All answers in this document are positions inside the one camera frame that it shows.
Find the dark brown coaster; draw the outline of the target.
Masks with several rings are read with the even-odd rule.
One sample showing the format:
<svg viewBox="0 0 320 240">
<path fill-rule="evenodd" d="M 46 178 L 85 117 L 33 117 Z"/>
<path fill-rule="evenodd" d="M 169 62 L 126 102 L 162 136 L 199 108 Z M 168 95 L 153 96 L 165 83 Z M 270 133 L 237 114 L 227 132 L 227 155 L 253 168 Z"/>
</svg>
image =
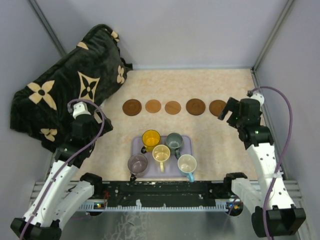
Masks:
<svg viewBox="0 0 320 240">
<path fill-rule="evenodd" d="M 209 105 L 209 111 L 215 117 L 219 117 L 223 109 L 226 106 L 226 102 L 220 99 L 213 100 Z"/>
<path fill-rule="evenodd" d="M 142 104 L 137 99 L 129 99 L 122 105 L 123 112 L 130 117 L 138 115 L 142 110 Z"/>
<path fill-rule="evenodd" d="M 205 109 L 205 103 L 199 98 L 192 98 L 186 103 L 187 112 L 193 116 L 202 115 Z"/>
</svg>

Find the light brown coaster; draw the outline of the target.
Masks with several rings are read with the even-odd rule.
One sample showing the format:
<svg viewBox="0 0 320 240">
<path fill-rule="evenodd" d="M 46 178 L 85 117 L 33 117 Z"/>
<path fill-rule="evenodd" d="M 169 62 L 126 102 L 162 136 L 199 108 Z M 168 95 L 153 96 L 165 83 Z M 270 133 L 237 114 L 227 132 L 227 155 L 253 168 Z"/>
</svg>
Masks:
<svg viewBox="0 0 320 240">
<path fill-rule="evenodd" d="M 145 104 L 146 111 L 152 114 L 159 112 L 161 108 L 162 108 L 161 103 L 156 99 L 151 99 L 147 101 Z"/>
<path fill-rule="evenodd" d="M 165 111 L 170 115 L 176 115 L 181 111 L 181 105 L 177 101 L 169 101 L 165 104 Z"/>
</svg>

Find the yellow glass mug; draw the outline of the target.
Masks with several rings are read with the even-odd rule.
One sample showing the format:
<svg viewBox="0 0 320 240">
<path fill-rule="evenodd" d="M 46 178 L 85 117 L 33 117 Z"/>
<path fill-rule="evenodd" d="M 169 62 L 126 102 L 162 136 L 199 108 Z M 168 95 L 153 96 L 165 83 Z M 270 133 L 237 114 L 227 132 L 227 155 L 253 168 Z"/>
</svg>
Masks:
<svg viewBox="0 0 320 240">
<path fill-rule="evenodd" d="M 150 129 L 143 133 L 142 137 L 143 147 L 140 152 L 142 154 L 152 152 L 153 149 L 161 143 L 161 135 L 158 131 Z"/>
</svg>

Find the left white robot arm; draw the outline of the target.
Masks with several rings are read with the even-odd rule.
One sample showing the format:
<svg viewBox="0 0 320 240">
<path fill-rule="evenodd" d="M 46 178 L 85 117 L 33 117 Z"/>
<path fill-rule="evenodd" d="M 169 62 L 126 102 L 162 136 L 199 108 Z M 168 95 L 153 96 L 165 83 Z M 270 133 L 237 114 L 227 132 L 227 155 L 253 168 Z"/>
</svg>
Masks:
<svg viewBox="0 0 320 240">
<path fill-rule="evenodd" d="M 67 110 L 74 120 L 71 133 L 56 150 L 51 172 L 35 201 L 22 218 L 14 218 L 10 228 L 21 240 L 58 240 L 67 222 L 83 202 L 101 197 L 102 178 L 86 173 L 63 197 L 68 184 L 89 158 L 96 141 L 113 130 L 101 108 L 86 99 L 73 99 Z"/>
</svg>

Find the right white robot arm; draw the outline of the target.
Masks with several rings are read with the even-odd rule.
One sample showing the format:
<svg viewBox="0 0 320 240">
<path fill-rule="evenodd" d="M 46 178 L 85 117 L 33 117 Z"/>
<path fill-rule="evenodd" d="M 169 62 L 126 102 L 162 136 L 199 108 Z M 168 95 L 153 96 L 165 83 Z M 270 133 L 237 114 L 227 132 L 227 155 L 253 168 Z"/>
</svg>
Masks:
<svg viewBox="0 0 320 240">
<path fill-rule="evenodd" d="M 264 97 L 250 92 L 248 98 L 230 97 L 218 116 L 238 132 L 251 157 L 260 190 L 257 191 L 242 172 L 228 173 L 223 192 L 229 198 L 238 197 L 251 214 L 251 224 L 259 238 L 294 235 L 306 220 L 305 210 L 290 197 L 277 167 L 274 139 L 270 129 L 261 124 Z"/>
</svg>

